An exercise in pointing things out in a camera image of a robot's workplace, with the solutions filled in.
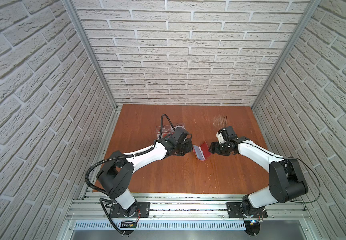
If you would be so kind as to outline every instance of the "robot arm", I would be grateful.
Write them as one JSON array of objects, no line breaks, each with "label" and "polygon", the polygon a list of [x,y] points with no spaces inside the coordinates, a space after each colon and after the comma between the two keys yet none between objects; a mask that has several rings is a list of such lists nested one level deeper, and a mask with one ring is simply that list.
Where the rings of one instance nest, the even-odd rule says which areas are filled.
[{"label": "robot arm", "polygon": [[124,154],[116,151],[110,156],[110,158],[130,156],[108,161],[97,174],[97,179],[109,198],[121,205],[126,216],[131,216],[137,205],[137,200],[127,188],[133,173],[154,161],[172,155],[184,156],[192,151],[191,137],[186,138],[188,135],[189,133],[185,129],[176,127],[172,135],[158,139],[149,147]]},{"label": "robot arm", "polygon": [[231,126],[216,134],[218,142],[212,142],[211,153],[229,156],[241,154],[262,166],[269,173],[269,185],[243,197],[242,210],[246,217],[257,209],[276,202],[284,203],[308,192],[298,161],[276,155],[246,137],[238,137]]}]

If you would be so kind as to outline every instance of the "black mounting plate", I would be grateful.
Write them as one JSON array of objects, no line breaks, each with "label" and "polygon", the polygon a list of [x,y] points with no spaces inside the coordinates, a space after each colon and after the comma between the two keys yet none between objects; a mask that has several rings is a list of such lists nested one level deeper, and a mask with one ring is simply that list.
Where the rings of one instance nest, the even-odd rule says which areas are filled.
[{"label": "black mounting plate", "polygon": [[[149,211],[150,211],[150,202],[137,202],[137,208],[139,209],[141,213],[141,218],[143,217],[149,217]],[[125,211],[121,207],[120,204],[114,204],[112,207],[112,210],[109,213],[110,217],[125,217]],[[131,216],[137,217],[137,211],[134,212],[134,214]]]},{"label": "black mounting plate", "polygon": [[[241,212],[241,202],[227,202],[226,206],[228,208],[228,214],[229,214],[229,218],[242,218],[244,217],[245,219],[249,219],[246,218],[245,216],[243,216],[243,213]],[[267,218],[268,214],[266,212],[265,207],[260,207],[258,208],[256,211],[254,211],[253,217],[252,218]]]}]

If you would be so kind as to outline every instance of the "brick wall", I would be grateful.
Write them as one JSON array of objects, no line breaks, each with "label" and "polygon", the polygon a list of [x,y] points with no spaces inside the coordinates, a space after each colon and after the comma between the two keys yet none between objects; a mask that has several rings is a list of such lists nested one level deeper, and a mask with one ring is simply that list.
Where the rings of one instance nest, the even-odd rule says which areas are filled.
[{"label": "brick wall", "polygon": [[251,106],[308,1],[74,3],[120,106]]},{"label": "brick wall", "polygon": [[0,1],[0,239],[55,239],[111,105],[61,1]]},{"label": "brick wall", "polygon": [[[345,239],[346,2],[320,3],[254,113],[270,150],[317,172],[322,196],[307,207],[322,237]],[[305,176],[309,201],[318,188]]]}]

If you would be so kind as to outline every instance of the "wooden table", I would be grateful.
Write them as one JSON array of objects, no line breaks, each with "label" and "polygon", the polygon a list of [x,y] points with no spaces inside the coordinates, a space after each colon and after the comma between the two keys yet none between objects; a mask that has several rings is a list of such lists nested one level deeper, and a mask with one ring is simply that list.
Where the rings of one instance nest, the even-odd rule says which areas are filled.
[{"label": "wooden table", "polygon": [[[156,139],[156,127],[161,114],[169,116],[172,123],[185,123],[193,134],[193,144],[217,141],[216,133],[232,126],[238,136],[246,136],[257,145],[267,148],[257,121],[249,107],[234,106],[172,106],[124,105],[114,129],[105,158],[113,151],[131,152],[147,147]],[[194,152],[183,157],[170,156],[155,161],[132,176],[131,192],[199,193],[199,194],[249,194],[268,185],[268,173],[242,155],[228,157],[212,154],[199,161]]]}]

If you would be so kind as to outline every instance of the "black cable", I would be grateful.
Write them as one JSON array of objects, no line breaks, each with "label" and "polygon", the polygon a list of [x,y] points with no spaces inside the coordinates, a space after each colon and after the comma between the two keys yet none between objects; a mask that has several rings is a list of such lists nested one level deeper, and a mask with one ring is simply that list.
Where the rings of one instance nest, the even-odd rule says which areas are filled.
[{"label": "black cable", "polygon": [[101,204],[102,209],[103,209],[103,211],[104,211],[105,214],[106,214],[106,217],[109,219],[109,222],[111,223],[111,225],[113,226],[113,228],[114,228],[117,232],[119,232],[121,235],[129,235],[129,234],[131,234],[132,232],[134,232],[134,230],[122,231],[121,229],[119,229],[119,228],[116,226],[116,224],[113,222],[112,218],[109,216],[108,211],[106,210],[106,207],[105,207],[105,205],[103,204],[103,202],[108,202],[108,203],[113,204],[113,201],[110,201],[110,200],[104,199],[104,198],[100,198],[100,199],[99,199],[99,203]]},{"label": "black cable", "polygon": [[170,126],[173,128],[173,130],[174,130],[174,131],[176,130],[175,127],[173,126],[173,123],[170,121],[169,117],[168,117],[165,113],[163,113],[163,114],[161,115],[161,127],[159,128],[159,137],[158,137],[158,139],[160,139],[160,138],[162,137],[162,122],[163,122],[164,116],[165,116],[166,119],[169,121]]},{"label": "black cable", "polygon": [[104,189],[100,188],[100,187],[97,187],[97,186],[94,186],[90,180],[89,180],[89,174],[90,172],[98,167],[99,165],[105,163],[105,162],[108,162],[108,161],[112,161],[112,160],[120,160],[122,158],[129,158],[129,157],[137,157],[137,156],[141,156],[141,155],[144,155],[145,153],[148,153],[150,151],[152,151],[154,149],[154,147],[151,147],[143,152],[139,152],[139,153],[136,153],[135,155],[132,155],[132,154],[129,154],[129,155],[122,155],[122,156],[118,156],[118,157],[109,157],[107,159],[104,159],[104,160],[101,160],[99,162],[96,162],[95,164],[93,164],[85,173],[85,183],[92,189],[96,190],[96,191],[99,191],[99,192],[102,192],[103,194],[105,195],[109,195],[109,193],[107,193]]},{"label": "black cable", "polygon": [[[247,142],[243,142],[243,143],[248,144],[248,145],[252,145],[253,147],[255,147],[255,145],[253,145],[253,144],[250,144],[250,143],[247,143]],[[296,158],[296,157],[277,157],[277,156],[274,156],[273,154],[270,154],[269,152],[267,152],[267,151],[261,149],[260,147],[257,147],[257,148],[260,149],[260,150],[263,151],[263,152],[266,152],[267,154],[269,154],[269,155],[271,155],[271,156],[273,156],[273,157],[276,157],[276,158],[297,159],[297,160],[299,160],[300,162],[302,162],[302,163],[313,173],[314,177],[317,179],[318,187],[319,187],[319,193],[318,193],[318,196],[317,196],[313,201],[310,201],[310,202],[289,201],[289,202],[295,202],[295,203],[299,203],[299,204],[311,204],[311,203],[317,201],[317,200],[320,198],[320,195],[321,195],[321,184],[320,184],[320,180],[318,179],[316,173],[315,173],[308,165],[306,165],[305,162],[303,162],[301,159]]]}]

